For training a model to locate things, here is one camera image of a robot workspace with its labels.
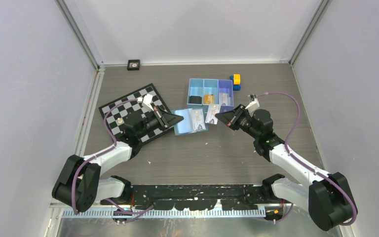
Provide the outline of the white printed credit card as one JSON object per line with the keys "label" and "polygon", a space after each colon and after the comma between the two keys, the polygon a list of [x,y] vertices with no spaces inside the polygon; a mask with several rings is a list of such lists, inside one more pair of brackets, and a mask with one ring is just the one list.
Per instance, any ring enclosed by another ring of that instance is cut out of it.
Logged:
{"label": "white printed credit card", "polygon": [[207,114],[205,117],[205,123],[207,124],[214,124],[216,125],[218,123],[218,119],[216,118],[216,114],[220,113],[221,105],[219,104],[209,104],[207,109]]}

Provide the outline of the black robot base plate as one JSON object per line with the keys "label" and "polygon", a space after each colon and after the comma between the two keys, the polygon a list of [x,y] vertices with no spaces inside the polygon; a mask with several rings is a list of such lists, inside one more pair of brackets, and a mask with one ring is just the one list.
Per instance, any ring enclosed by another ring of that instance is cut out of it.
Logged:
{"label": "black robot base plate", "polygon": [[118,205],[132,205],[138,210],[150,206],[155,210],[190,211],[211,210],[220,204],[222,210],[254,210],[259,204],[277,204],[283,201],[265,193],[261,185],[133,185],[120,197],[110,200]]}

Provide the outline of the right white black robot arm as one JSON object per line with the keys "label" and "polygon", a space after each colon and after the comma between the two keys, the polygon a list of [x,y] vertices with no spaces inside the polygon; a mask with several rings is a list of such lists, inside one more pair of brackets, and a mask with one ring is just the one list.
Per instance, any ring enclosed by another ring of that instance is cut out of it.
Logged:
{"label": "right white black robot arm", "polygon": [[215,116],[230,129],[241,129],[250,135],[258,155],[297,180],[294,183],[281,174],[264,179],[264,200],[272,203],[280,198],[302,208],[324,231],[350,225],[356,220],[358,210],[347,178],[339,172],[327,172],[294,152],[274,132],[269,111],[256,109],[251,114],[245,106],[239,105]]}

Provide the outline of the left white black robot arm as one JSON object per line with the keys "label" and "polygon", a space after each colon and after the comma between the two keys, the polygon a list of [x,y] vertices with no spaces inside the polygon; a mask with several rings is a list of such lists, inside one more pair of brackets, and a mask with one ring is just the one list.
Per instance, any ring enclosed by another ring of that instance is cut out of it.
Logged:
{"label": "left white black robot arm", "polygon": [[183,120],[183,116],[158,107],[145,117],[136,112],[127,115],[119,123],[120,141],[92,155],[67,158],[53,187],[52,197],[69,205],[75,213],[85,212],[94,202],[103,200],[127,204],[133,196],[130,181],[116,175],[107,179],[100,176],[134,158],[144,144],[143,136],[157,129],[168,130]]}

